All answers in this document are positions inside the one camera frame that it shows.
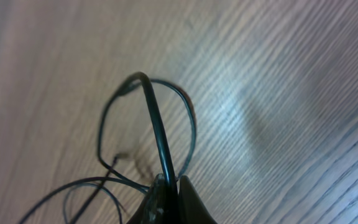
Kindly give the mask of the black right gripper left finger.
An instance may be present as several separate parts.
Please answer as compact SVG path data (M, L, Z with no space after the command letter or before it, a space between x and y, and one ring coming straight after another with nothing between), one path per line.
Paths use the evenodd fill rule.
M163 174L158 174L135 214L127 224L162 224L167 206L167 187Z

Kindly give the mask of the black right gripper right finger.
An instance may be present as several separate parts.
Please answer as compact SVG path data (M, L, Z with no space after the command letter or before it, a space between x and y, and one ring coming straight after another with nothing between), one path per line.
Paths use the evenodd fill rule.
M178 193L181 222L184 224L217 224L209 214L188 176L179 180Z

